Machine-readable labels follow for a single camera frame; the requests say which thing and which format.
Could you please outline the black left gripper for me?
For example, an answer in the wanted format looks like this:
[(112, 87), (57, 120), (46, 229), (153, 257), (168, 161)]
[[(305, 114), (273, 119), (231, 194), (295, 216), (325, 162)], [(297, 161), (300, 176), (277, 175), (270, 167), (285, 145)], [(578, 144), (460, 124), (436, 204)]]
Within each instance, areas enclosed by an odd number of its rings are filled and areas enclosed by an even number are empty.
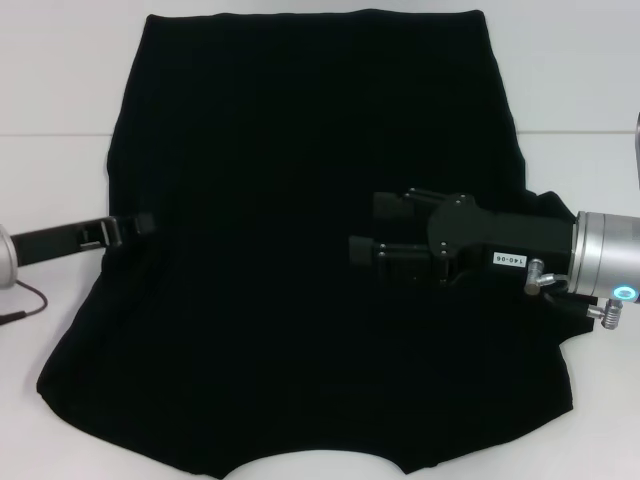
[(18, 266), (28, 266), (103, 247), (120, 247), (153, 233), (150, 214), (110, 216), (12, 235)]

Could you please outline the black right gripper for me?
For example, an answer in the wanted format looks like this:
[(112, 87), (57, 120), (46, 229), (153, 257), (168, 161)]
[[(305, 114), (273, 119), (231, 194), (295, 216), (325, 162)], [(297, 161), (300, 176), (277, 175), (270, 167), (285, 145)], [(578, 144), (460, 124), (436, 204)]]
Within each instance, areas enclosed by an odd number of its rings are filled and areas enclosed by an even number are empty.
[(391, 287), (449, 286), (471, 272), (526, 277), (528, 263), (566, 275), (576, 217), (554, 194), (527, 193), (507, 201), (509, 211), (480, 207), (470, 194), (441, 194), (410, 188), (376, 192), (376, 222), (426, 220), (425, 244), (393, 244), (351, 236), (349, 260)]

